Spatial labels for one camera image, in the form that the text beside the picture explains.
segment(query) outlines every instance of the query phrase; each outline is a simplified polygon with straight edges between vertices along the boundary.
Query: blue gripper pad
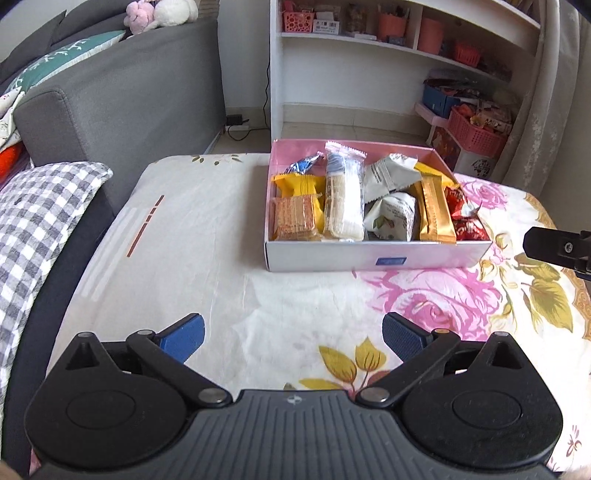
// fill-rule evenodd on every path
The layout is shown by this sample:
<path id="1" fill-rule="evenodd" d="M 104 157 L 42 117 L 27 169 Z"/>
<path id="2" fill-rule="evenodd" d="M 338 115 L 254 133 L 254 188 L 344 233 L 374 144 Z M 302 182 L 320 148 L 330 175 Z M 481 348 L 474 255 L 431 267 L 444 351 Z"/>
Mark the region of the blue gripper pad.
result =
<path id="1" fill-rule="evenodd" d="M 419 354 L 429 343 L 431 334 L 398 313 L 388 313 L 382 321 L 384 342 L 403 362 Z"/>
<path id="2" fill-rule="evenodd" d="M 185 324 L 163 337 L 160 348 L 176 361 L 185 363 L 205 340 L 205 321 L 201 315 L 194 315 Z"/>

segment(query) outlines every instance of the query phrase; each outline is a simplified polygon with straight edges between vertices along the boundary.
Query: white snack bag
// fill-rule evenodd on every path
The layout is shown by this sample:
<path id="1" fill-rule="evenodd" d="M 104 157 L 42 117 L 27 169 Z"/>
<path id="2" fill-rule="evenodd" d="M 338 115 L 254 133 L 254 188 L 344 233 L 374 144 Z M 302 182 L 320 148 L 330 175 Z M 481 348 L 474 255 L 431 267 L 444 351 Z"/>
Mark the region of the white snack bag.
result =
<path id="1" fill-rule="evenodd" d="M 401 153 L 368 165 L 363 174 L 363 198 L 365 203 L 385 197 L 390 192 L 404 190 L 421 181 L 421 173 L 414 169 L 418 160 Z"/>
<path id="2" fill-rule="evenodd" d="M 410 242 L 417 222 L 417 199 L 395 192 L 379 199 L 363 219 L 363 226 L 382 240 Z"/>

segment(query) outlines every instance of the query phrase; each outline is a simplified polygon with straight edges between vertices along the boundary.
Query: white wall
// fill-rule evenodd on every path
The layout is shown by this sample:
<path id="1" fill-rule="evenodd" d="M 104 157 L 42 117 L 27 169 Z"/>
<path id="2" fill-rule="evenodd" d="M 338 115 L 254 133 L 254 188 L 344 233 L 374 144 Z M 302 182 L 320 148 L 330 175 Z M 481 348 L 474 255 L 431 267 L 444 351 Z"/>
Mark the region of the white wall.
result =
<path id="1" fill-rule="evenodd" d="M 36 29 L 58 13 L 84 0 L 21 0 L 0 20 L 0 60 Z"/>
<path id="2" fill-rule="evenodd" d="M 0 60 L 45 22 L 83 1 L 22 0 L 0 20 Z M 219 48 L 228 108 L 265 103 L 269 5 L 269 0 L 220 0 Z"/>
<path id="3" fill-rule="evenodd" d="M 581 42 L 577 86 L 560 149 L 540 201 L 561 230 L 591 230 L 591 41 Z"/>
<path id="4" fill-rule="evenodd" d="M 219 44 L 228 108 L 262 108 L 269 63 L 269 0 L 220 0 Z"/>

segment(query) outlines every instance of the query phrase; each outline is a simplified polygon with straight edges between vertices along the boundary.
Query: white box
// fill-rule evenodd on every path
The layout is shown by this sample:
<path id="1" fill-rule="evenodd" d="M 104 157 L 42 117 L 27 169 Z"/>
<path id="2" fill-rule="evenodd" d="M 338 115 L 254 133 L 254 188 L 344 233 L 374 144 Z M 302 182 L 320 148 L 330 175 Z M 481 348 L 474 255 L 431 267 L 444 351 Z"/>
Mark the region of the white box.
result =
<path id="1" fill-rule="evenodd" d="M 328 35 L 338 35 L 340 29 L 340 22 L 328 20 L 314 20 L 312 26 L 312 33 L 324 33 Z"/>
<path id="2" fill-rule="evenodd" d="M 316 20 L 325 20 L 328 22 L 335 21 L 335 14 L 333 12 L 319 12 L 316 10 Z"/>
<path id="3" fill-rule="evenodd" d="M 377 142 L 340 141 L 368 154 L 371 164 L 389 153 L 417 157 L 453 178 L 441 157 L 432 148 L 410 147 Z M 391 270 L 393 268 L 452 268 L 476 265 L 491 241 L 467 241 L 456 244 L 438 242 L 287 242 L 272 241 L 275 209 L 271 199 L 277 196 L 272 178 L 293 162 L 323 151 L 326 140 L 275 140 L 271 149 L 265 211 L 264 247 L 267 268 L 272 272 L 320 272 Z M 326 165 L 315 165 L 312 174 L 324 175 Z"/>
<path id="4" fill-rule="evenodd" d="M 488 179 L 495 169 L 496 160 L 464 150 L 445 127 L 433 127 L 428 143 L 435 148 L 449 169 L 454 173 Z"/>

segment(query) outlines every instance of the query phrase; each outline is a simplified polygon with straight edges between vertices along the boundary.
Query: snack package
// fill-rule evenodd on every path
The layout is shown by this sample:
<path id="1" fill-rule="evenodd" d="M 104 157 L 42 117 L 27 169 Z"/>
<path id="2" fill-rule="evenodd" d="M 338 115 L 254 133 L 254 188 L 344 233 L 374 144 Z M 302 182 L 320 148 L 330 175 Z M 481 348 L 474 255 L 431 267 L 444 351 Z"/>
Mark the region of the snack package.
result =
<path id="1" fill-rule="evenodd" d="M 365 167 L 363 199 L 365 203 L 385 197 L 395 190 L 404 190 L 421 181 L 421 173 L 414 169 L 417 159 L 400 153 L 391 153 Z"/>
<path id="2" fill-rule="evenodd" d="M 470 123 L 480 128 L 490 127 L 497 133 L 507 135 L 511 133 L 513 128 L 511 111 L 507 107 L 484 100 L 478 103 L 478 109 L 476 114 L 470 118 Z"/>
<path id="3" fill-rule="evenodd" d="M 417 162 L 417 164 L 414 166 L 414 169 L 418 170 L 421 173 L 427 173 L 429 175 L 437 175 L 437 176 L 441 177 L 441 183 L 443 185 L 443 188 L 450 187 L 452 189 L 455 189 L 460 186 L 458 183 L 453 181 L 450 177 L 446 176 L 444 173 L 440 172 L 436 168 L 425 165 L 424 163 Z"/>
<path id="4" fill-rule="evenodd" d="M 316 155 L 311 155 L 309 157 L 302 158 L 295 163 L 292 163 L 285 173 L 299 173 L 304 175 L 312 168 L 312 166 L 320 159 L 323 158 L 324 154 L 322 152 L 317 152 Z"/>
<path id="5" fill-rule="evenodd" d="M 418 222 L 417 199 L 404 192 L 395 192 L 377 200 L 363 219 L 363 226 L 382 240 L 410 242 Z"/>
<path id="6" fill-rule="evenodd" d="M 273 240 L 319 240 L 321 234 L 314 218 L 314 201 L 319 194 L 273 198 L 275 232 Z"/>
<path id="7" fill-rule="evenodd" d="M 478 215 L 479 207 L 474 207 L 464 195 L 461 188 L 445 188 L 445 198 L 452 220 L 463 218 L 475 218 Z"/>
<path id="8" fill-rule="evenodd" d="M 453 226 L 456 230 L 458 241 L 466 240 L 490 240 L 488 233 L 478 218 L 464 218 L 454 220 Z"/>
<path id="9" fill-rule="evenodd" d="M 326 143 L 324 235 L 363 240 L 363 162 L 367 154 L 336 142 Z"/>
<path id="10" fill-rule="evenodd" d="M 447 187 L 445 197 L 458 241 L 489 240 L 488 233 L 478 219 L 480 208 L 473 207 L 461 188 Z"/>
<path id="11" fill-rule="evenodd" d="M 299 195 L 315 195 L 312 199 L 314 207 L 314 221 L 319 232 L 324 231 L 324 191 L 326 179 L 314 175 L 300 175 L 298 173 L 282 173 L 273 177 L 273 182 L 281 190 L 281 198 Z"/>
<path id="12" fill-rule="evenodd" d="M 447 207 L 441 177 L 423 174 L 413 184 L 411 193 L 417 199 L 421 216 L 419 238 L 422 241 L 456 243 L 456 230 Z"/>

